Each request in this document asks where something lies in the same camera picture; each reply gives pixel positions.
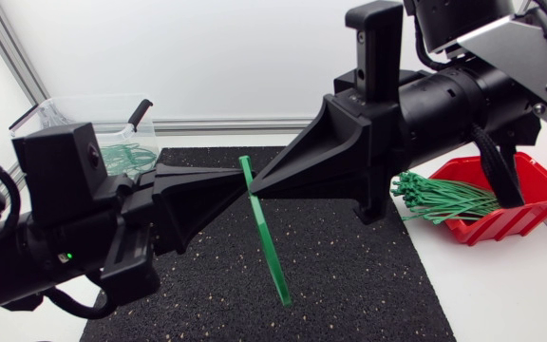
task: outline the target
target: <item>black rubber mat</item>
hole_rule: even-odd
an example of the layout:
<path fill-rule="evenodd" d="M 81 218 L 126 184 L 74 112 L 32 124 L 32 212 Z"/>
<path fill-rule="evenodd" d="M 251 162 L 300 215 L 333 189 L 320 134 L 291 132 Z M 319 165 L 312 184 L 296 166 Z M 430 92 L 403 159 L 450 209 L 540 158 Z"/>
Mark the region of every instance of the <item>black rubber mat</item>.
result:
<path fill-rule="evenodd" d="M 273 147 L 164 149 L 169 165 L 255 170 Z M 155 261 L 161 288 L 108 318 L 82 341 L 454 341 L 393 205 L 369 226 L 351 200 L 264 200 L 292 306 L 275 290 L 247 196 L 196 236 L 187 253 Z"/>

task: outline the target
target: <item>bundle of green zip ties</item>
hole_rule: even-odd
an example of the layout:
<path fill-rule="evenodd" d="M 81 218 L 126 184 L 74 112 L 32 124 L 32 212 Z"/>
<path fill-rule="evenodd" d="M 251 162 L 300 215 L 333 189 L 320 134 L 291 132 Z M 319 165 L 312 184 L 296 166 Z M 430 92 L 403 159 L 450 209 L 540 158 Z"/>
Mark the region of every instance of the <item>bundle of green zip ties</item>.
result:
<path fill-rule="evenodd" d="M 104 146 L 101 147 L 101 154 L 109 175 L 125 173 L 131 178 L 150 170 L 158 158 L 158 155 L 142 148 L 138 143 Z"/>
<path fill-rule="evenodd" d="M 431 180 L 412 172 L 400 174 L 400 181 L 391 190 L 403 196 L 406 207 L 415 216 L 403 220 L 423 218 L 439 224 L 446 219 L 479 220 L 500 209 L 493 192 L 456 180 Z"/>

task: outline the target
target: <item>red storage bin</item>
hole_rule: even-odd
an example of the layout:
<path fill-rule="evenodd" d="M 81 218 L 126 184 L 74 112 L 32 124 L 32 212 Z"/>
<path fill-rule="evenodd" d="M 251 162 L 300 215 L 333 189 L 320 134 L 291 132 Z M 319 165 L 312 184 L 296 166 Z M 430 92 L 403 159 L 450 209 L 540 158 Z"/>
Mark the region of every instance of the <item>red storage bin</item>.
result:
<path fill-rule="evenodd" d="M 490 238 L 499 241 L 513 234 L 526 236 L 547 219 L 547 170 L 522 152 L 517 153 L 516 164 L 520 190 L 526 204 L 496 210 L 478 221 L 446 220 L 446 225 L 459 242 L 473 246 Z M 491 190 L 482 173 L 481 157 L 451 160 L 430 178 L 464 181 Z"/>

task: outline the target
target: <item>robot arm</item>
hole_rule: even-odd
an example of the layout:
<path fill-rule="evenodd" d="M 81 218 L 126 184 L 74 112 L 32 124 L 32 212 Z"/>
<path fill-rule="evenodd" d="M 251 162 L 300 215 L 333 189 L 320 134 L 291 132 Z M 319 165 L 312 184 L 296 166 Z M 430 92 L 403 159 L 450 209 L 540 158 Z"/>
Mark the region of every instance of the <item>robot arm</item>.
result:
<path fill-rule="evenodd" d="M 401 4 L 350 10 L 357 68 L 335 80 L 335 94 L 257 176 L 253 192 L 355 199 L 368 223 L 385 214 L 394 175 L 474 141 L 500 204 L 523 204 L 513 156 L 516 145 L 535 144 L 539 118 L 547 121 L 547 12 L 515 16 L 504 0 L 405 4 L 417 18 L 418 55 L 437 72 L 399 70 Z M 450 62 L 431 61 L 425 46 Z"/>
<path fill-rule="evenodd" d="M 355 199 L 356 213 L 370 222 L 385 214 L 394 175 L 474 141 L 500 203 L 521 205 L 515 147 L 535 144 L 539 119 L 547 121 L 547 0 L 538 3 L 515 16 L 509 0 L 405 0 L 417 18 L 418 55 L 433 74 L 400 70 L 401 4 L 351 9 L 357 68 L 334 80 L 316 119 L 251 190 L 263 198 Z M 433 62 L 426 49 L 450 61 Z M 245 190 L 235 169 L 158 165 L 135 180 L 108 177 L 97 146 L 90 124 L 14 141 L 33 212 L 17 215 L 8 182 L 1 306 L 31 311 L 45 295 L 72 314 L 100 318 L 150 295 L 159 287 L 153 254 L 184 253 Z M 4 207 L 0 194 L 0 216 Z M 83 307 L 56 290 L 81 275 L 104 290 L 103 307 Z"/>

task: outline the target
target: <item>transparent plastic bin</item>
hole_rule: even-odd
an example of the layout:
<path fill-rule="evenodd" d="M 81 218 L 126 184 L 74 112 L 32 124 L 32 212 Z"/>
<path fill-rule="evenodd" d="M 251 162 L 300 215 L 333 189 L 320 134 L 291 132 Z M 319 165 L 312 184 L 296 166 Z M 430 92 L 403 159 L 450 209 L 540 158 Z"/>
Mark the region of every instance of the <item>transparent plastic bin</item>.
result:
<path fill-rule="evenodd" d="M 144 95 L 56 97 L 20 117 L 9 133 L 24 137 L 41 129 L 92 123 L 107 173 L 134 178 L 155 166 L 160 153 Z"/>

